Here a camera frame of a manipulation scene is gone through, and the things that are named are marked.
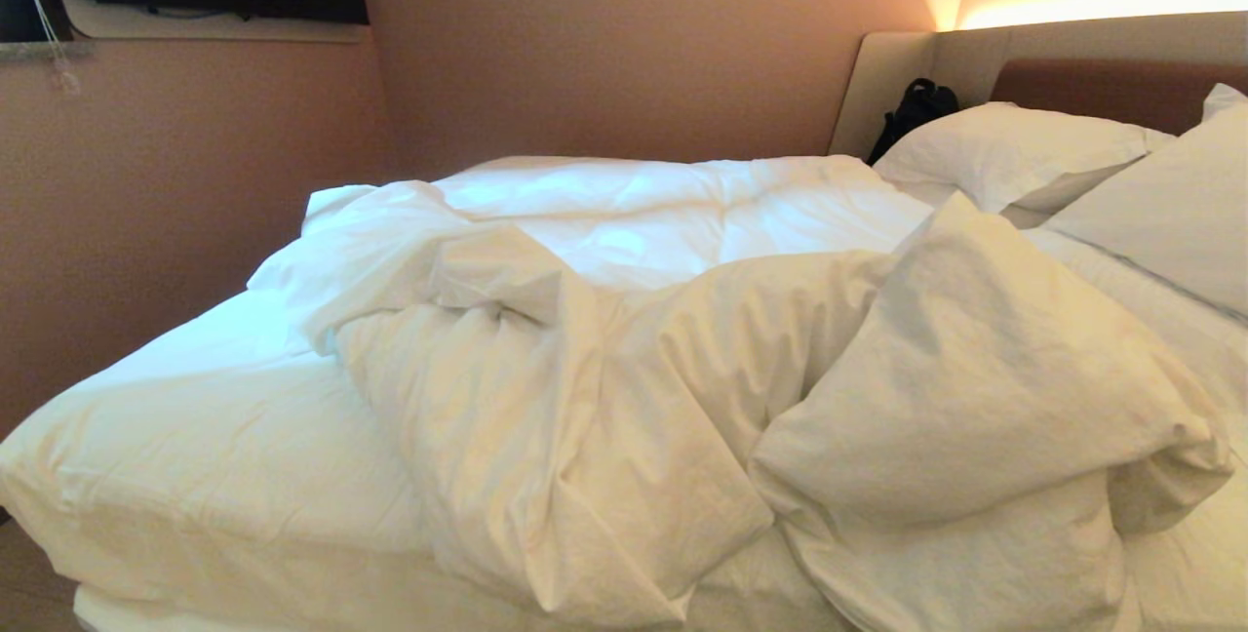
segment rumpled bedding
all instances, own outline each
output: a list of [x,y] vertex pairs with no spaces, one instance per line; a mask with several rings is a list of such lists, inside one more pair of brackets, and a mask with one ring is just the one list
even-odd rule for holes
[[1169,526],[1229,476],[1203,388],[960,196],[896,254],[824,251],[811,216],[810,254],[734,260],[731,211],[847,166],[802,164],[735,194],[728,169],[674,174],[705,210],[635,247],[646,210],[703,194],[630,199],[643,176],[562,225],[528,219],[558,167],[488,200],[326,192],[250,287],[347,366],[439,565],[558,618],[681,621],[779,516],[866,630],[1138,626],[1114,526]]

